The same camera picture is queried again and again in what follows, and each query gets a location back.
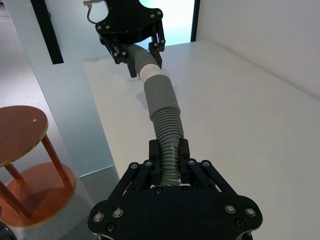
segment round stool seat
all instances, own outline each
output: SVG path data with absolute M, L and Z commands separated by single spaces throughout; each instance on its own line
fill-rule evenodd
M 0 108 L 0 167 L 13 176 L 5 186 L 0 182 L 0 219 L 8 226 L 33 226 L 50 219 L 70 200 L 76 180 L 69 167 L 61 164 L 46 132 L 48 119 L 32 106 Z M 12 162 L 39 142 L 52 162 L 19 173 Z

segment white pipe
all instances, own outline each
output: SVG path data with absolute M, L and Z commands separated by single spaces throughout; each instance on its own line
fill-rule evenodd
M 156 64 L 147 64 L 141 68 L 141 71 L 139 73 L 139 78 L 143 84 L 147 81 L 148 78 L 159 75 L 160 74 L 160 67 Z

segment cable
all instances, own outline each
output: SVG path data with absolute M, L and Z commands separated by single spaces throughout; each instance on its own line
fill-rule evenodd
M 96 22 L 90 20 L 90 12 L 91 12 L 91 8 L 92 8 L 92 5 L 88 5 L 88 13 L 86 14 L 86 19 L 88 19 L 88 21 L 92 24 L 97 24 Z

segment frosted glass partition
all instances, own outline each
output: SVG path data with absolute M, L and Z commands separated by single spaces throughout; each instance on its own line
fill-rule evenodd
M 101 45 L 94 26 L 87 21 L 88 8 L 81 0 L 45 2 L 63 64 L 52 64 L 30 0 L 4 0 L 75 170 L 81 176 L 114 164 L 83 70 L 84 60 L 109 53 Z M 168 45 L 190 41 L 193 0 L 141 0 L 141 3 L 162 9 Z M 92 6 L 93 21 L 106 15 L 104 2 Z

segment white wall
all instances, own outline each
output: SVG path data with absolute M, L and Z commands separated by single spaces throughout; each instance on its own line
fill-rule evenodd
M 320 99 L 319 0 L 202 0 L 210 40 Z

